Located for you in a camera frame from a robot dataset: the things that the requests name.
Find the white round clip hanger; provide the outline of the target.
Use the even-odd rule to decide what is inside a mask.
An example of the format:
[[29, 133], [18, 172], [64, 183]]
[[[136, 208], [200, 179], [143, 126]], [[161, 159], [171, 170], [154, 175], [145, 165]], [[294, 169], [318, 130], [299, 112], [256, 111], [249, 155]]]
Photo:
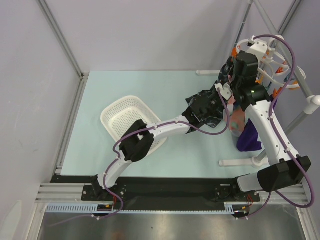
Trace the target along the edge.
[[249, 39], [244, 39], [235, 44], [232, 49], [231, 55], [236, 57], [240, 51], [246, 52], [249, 48], [249, 41], [261, 40], [267, 43], [268, 50], [263, 59], [259, 62], [258, 67], [258, 77], [256, 82], [263, 85], [265, 81], [268, 85], [265, 87], [270, 89], [274, 86], [276, 89], [274, 93], [286, 87], [288, 90], [298, 90], [300, 88], [298, 80], [295, 76], [290, 78], [292, 72], [291, 68], [288, 66], [285, 57], [281, 54], [280, 44], [281, 42], [273, 37], [269, 37], [267, 41], [260, 38], [255, 38], [252, 36]]

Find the pink green patterned sock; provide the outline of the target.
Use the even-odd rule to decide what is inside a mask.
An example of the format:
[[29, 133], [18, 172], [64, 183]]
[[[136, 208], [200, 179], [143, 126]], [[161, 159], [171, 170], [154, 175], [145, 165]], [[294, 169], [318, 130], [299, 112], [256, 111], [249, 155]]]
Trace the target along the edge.
[[233, 113], [233, 111], [234, 111], [234, 105], [235, 105], [235, 102], [236, 102], [235, 97], [234, 97], [234, 95], [233, 95], [233, 92], [232, 92], [232, 90], [231, 90], [231, 81], [232, 81], [232, 77], [231, 77], [231, 75], [228, 74], [228, 75], [227, 75], [227, 83], [225, 83], [224, 85], [225, 85], [225, 86], [228, 85], [228, 88], [229, 88], [229, 90], [230, 90], [230, 98], [229, 98], [228, 101], [227, 101], [227, 108], [228, 108], [228, 111], [230, 112], [230, 114]]

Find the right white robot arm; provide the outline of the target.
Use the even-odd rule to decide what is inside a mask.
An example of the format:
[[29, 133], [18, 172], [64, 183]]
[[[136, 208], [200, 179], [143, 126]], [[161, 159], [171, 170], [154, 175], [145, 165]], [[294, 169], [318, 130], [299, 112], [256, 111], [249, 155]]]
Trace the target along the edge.
[[256, 128], [264, 146], [269, 166], [239, 176], [230, 188], [231, 196], [242, 201], [250, 191], [271, 193], [299, 184], [307, 178], [311, 167], [308, 156], [300, 156], [290, 143], [274, 112], [266, 89], [256, 82], [259, 61], [252, 54], [240, 51], [233, 60], [230, 84], [233, 96]]

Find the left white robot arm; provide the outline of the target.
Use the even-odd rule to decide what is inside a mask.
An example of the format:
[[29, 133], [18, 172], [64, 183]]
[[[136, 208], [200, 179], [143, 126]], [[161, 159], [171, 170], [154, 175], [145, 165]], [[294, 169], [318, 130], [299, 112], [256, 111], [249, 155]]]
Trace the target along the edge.
[[220, 132], [207, 132], [201, 127], [219, 124], [224, 117], [223, 112], [229, 112], [227, 105], [228, 99], [218, 89], [210, 95], [202, 93], [193, 97], [188, 108], [174, 119], [156, 123], [144, 123], [141, 119], [135, 121], [113, 146], [115, 160], [103, 173], [92, 177], [92, 194], [99, 200], [107, 199], [122, 173], [131, 164], [144, 159], [155, 142], [195, 131], [211, 136], [224, 133], [227, 125]]

